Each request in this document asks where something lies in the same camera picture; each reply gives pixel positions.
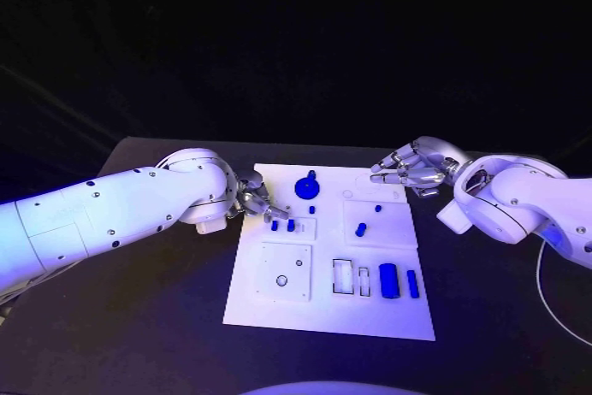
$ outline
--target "table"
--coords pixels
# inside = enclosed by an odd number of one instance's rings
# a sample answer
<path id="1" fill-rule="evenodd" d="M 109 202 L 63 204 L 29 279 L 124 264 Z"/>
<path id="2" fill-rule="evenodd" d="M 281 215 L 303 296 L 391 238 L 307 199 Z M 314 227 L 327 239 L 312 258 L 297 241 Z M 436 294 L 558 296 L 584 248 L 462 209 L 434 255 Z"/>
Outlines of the table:
<path id="1" fill-rule="evenodd" d="M 215 150 L 236 170 L 255 162 L 366 167 L 389 151 L 127 138 L 99 175 L 187 147 Z M 427 393 L 589 393 L 592 349 L 537 296 L 538 238 L 505 245 L 476 229 L 457 236 L 436 219 L 450 189 L 431 200 L 407 196 L 436 342 L 223 325 L 241 218 L 208 236 L 177 223 L 21 295 L 0 328 L 0 391 L 226 394 L 346 380 Z M 548 303 L 580 332 L 592 331 L 590 273 L 545 253 Z"/>

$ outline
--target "dark wall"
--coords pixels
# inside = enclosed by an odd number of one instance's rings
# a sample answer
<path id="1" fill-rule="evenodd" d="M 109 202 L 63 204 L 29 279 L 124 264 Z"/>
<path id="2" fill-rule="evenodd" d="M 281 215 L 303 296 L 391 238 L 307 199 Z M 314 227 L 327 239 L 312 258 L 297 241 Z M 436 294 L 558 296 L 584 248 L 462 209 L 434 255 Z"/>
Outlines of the dark wall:
<path id="1" fill-rule="evenodd" d="M 586 9 L 558 0 L 0 0 L 0 199 L 128 135 L 394 148 L 589 174 Z"/>

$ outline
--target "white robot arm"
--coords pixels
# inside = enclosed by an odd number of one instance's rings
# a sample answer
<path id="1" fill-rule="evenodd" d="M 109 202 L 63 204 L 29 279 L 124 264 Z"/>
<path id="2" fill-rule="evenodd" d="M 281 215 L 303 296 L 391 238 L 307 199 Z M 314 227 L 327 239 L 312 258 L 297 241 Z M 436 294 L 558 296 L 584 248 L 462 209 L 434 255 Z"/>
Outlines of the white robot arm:
<path id="1" fill-rule="evenodd" d="M 457 233 L 475 226 L 491 238 L 517 244 L 535 233 L 564 258 L 592 268 L 592 179 L 531 157 L 470 157 L 450 143 L 420 137 L 371 168 L 375 183 L 408 186 L 420 198 L 453 186 L 439 220 Z"/>
<path id="2" fill-rule="evenodd" d="M 225 228 L 241 212 L 286 219 L 268 203 L 262 178 L 236 176 L 216 153 L 174 152 L 154 168 L 134 168 L 0 205 L 0 303 L 69 264 L 166 230 Z"/>

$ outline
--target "cable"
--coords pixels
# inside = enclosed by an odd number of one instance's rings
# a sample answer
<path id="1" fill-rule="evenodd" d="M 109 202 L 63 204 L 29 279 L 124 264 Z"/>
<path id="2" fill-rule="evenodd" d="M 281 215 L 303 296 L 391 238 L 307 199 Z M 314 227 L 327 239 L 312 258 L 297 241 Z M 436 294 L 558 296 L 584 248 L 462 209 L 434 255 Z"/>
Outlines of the cable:
<path id="1" fill-rule="evenodd" d="M 586 345 L 592 346 L 592 342 L 586 341 L 558 321 L 558 318 L 554 316 L 554 313 L 551 309 L 548 308 L 548 304 L 545 303 L 545 296 L 543 295 L 543 290 L 540 289 L 540 262 L 543 261 L 543 250 L 545 249 L 545 241 L 543 241 L 543 245 L 540 246 L 540 252 L 538 252 L 538 259 L 537 259 L 537 289 L 538 289 L 538 296 L 540 300 L 543 301 L 543 304 L 545 306 L 545 310 L 548 311 L 548 314 L 551 315 L 554 321 L 557 324 L 561 326 L 561 328 L 570 333 L 570 335 L 577 338 Z"/>

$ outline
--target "hole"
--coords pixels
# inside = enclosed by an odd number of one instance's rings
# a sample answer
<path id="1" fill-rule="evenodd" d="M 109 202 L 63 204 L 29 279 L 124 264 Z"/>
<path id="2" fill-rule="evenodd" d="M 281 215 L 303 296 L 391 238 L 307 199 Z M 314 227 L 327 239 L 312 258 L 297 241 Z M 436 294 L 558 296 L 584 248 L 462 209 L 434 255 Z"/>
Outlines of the hole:
<path id="1" fill-rule="evenodd" d="M 277 283 L 278 286 L 284 286 L 287 284 L 287 277 L 284 275 L 280 275 L 274 282 Z"/>

